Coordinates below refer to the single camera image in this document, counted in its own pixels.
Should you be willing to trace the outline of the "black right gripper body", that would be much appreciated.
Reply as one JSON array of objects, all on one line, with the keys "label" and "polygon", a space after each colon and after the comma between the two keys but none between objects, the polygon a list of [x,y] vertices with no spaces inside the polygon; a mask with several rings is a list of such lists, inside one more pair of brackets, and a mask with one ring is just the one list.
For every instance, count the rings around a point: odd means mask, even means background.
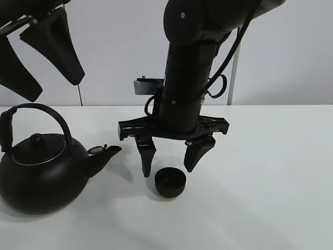
[{"label": "black right gripper body", "polygon": [[164,128],[150,117],[141,117],[118,123],[118,136],[121,141],[127,137],[150,136],[171,140],[190,141],[214,132],[227,134],[229,123],[224,118],[199,116],[196,127],[189,133],[174,132]]}]

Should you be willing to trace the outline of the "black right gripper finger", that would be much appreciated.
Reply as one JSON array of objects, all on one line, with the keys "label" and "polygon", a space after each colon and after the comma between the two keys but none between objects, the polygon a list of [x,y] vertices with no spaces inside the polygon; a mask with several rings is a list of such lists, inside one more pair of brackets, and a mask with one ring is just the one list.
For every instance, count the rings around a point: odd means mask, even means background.
[{"label": "black right gripper finger", "polygon": [[156,147],[150,136],[136,136],[135,142],[142,161],[142,171],[145,178],[151,173],[151,164],[156,153]]},{"label": "black right gripper finger", "polygon": [[211,149],[215,147],[216,140],[211,135],[204,135],[194,138],[193,140],[186,141],[187,146],[184,166],[188,172],[192,172],[200,161],[200,159]]}]

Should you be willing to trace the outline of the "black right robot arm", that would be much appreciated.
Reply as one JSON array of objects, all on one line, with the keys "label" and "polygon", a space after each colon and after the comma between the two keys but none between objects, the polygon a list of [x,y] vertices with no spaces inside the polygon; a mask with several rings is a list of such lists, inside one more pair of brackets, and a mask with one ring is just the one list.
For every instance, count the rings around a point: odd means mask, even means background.
[{"label": "black right robot arm", "polygon": [[215,146],[213,134],[228,132],[224,118],[200,114],[204,97],[222,76],[251,20],[282,1],[168,1],[163,15],[169,50],[162,79],[134,81],[137,95],[149,95],[152,111],[119,122],[119,138],[133,137],[149,177],[156,152],[154,138],[184,141],[184,166],[192,172]]}]

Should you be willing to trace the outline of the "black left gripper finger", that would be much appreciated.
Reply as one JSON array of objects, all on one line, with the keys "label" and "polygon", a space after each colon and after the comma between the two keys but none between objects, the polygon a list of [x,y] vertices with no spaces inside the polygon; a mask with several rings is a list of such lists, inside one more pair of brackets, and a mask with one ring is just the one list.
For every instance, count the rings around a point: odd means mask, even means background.
[{"label": "black left gripper finger", "polygon": [[81,83],[85,72],[73,47],[63,7],[25,29],[20,39],[48,59],[72,85]]},{"label": "black left gripper finger", "polygon": [[1,85],[34,102],[43,89],[22,64],[9,39],[1,37]]}]

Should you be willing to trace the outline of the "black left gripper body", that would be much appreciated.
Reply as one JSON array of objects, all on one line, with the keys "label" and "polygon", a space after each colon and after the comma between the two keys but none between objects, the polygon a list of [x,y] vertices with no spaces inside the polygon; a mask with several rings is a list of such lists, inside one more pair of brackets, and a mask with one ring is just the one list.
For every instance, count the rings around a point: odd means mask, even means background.
[{"label": "black left gripper body", "polygon": [[15,1],[1,0],[1,36],[7,36],[39,16],[53,12],[67,0]]}]

